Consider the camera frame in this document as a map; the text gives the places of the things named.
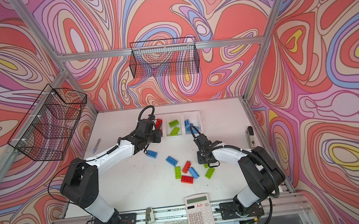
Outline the blue lego brick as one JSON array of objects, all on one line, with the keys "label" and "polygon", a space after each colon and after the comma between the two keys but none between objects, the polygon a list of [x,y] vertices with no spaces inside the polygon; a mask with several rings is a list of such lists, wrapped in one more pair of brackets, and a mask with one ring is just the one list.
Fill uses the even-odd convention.
[{"label": "blue lego brick", "polygon": [[158,153],[155,151],[147,150],[146,155],[150,158],[156,159],[158,156]]},{"label": "blue lego brick", "polygon": [[199,134],[200,133],[200,127],[199,126],[196,127],[194,124],[190,124],[190,127],[189,128],[186,127],[185,130],[186,130],[187,134],[191,134],[191,133]]},{"label": "blue lego brick", "polygon": [[190,172],[190,174],[194,179],[198,179],[200,177],[197,171],[193,167],[190,167],[188,171]]},{"label": "blue lego brick", "polygon": [[176,159],[172,158],[171,156],[167,157],[166,162],[168,162],[169,164],[171,164],[174,167],[176,167],[178,164],[178,161]]},{"label": "blue lego brick", "polygon": [[185,127],[187,127],[187,128],[189,128],[190,127],[190,122],[189,122],[189,120],[187,119],[187,120],[185,120],[184,121],[184,123],[185,123]]}]

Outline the red arch piece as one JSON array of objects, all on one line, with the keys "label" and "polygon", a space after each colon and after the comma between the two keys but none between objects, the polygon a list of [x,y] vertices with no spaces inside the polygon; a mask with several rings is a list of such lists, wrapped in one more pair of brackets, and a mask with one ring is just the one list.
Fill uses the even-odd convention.
[{"label": "red arch piece", "polygon": [[157,119],[156,120],[156,129],[161,130],[162,129],[162,123],[163,123],[162,119]]}]

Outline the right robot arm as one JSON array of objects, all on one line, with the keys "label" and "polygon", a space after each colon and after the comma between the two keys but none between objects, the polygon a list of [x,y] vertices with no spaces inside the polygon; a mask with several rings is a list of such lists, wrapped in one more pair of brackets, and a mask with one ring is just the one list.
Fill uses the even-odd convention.
[{"label": "right robot arm", "polygon": [[199,164],[215,169],[225,162],[241,169],[247,185],[234,196],[232,213],[246,216],[253,206],[280,196],[279,185],[285,181],[285,174],[264,148],[246,150],[222,141],[212,142],[194,125],[190,125],[190,133],[198,147]]}]

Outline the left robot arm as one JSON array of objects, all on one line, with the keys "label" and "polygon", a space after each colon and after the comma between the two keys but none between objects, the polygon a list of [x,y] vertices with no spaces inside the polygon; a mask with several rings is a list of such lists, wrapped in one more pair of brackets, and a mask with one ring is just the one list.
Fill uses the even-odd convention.
[{"label": "left robot arm", "polygon": [[155,107],[146,106],[138,115],[135,130],[117,143],[86,160],[76,158],[68,170],[60,187],[60,193],[70,202],[91,214],[96,224],[121,224],[119,212],[99,194],[99,178],[119,162],[140,151],[148,153],[151,143],[160,143],[162,131],[156,125]]}]

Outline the red lego brick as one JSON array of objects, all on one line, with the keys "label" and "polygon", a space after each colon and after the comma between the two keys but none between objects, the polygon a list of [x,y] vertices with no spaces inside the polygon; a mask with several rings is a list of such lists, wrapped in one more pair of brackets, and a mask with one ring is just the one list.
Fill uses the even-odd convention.
[{"label": "red lego brick", "polygon": [[191,162],[190,162],[190,161],[187,161],[187,162],[185,163],[183,169],[182,169],[182,172],[185,173],[185,174],[188,173],[190,167],[191,167]]},{"label": "red lego brick", "polygon": [[194,177],[192,176],[185,176],[185,175],[182,175],[181,176],[181,182],[184,184],[193,184],[194,182]]}]

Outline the grey pen tool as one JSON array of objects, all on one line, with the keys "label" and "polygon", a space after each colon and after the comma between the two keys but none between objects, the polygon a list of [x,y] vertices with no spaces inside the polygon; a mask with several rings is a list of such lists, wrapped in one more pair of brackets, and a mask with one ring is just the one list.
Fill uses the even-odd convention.
[{"label": "grey pen tool", "polygon": [[97,140],[97,142],[96,142],[96,144],[95,144],[95,146],[94,146],[94,148],[93,148],[93,151],[92,151],[93,154],[95,154],[95,153],[97,152],[100,142],[101,142],[101,138],[99,138],[99,139]]}]

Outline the white calculator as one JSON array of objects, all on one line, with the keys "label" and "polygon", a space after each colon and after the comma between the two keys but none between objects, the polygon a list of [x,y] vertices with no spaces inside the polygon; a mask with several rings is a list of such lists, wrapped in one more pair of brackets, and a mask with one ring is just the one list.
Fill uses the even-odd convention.
[{"label": "white calculator", "polygon": [[185,208],[188,224],[216,224],[208,194],[185,198]]}]

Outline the small silver clamp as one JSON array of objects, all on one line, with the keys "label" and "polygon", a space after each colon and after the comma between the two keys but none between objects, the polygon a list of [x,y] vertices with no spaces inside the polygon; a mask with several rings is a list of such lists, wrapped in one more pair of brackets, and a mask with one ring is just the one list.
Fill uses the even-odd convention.
[{"label": "small silver clamp", "polygon": [[155,222],[154,211],[151,207],[148,207],[145,211],[145,223],[151,224]]}]

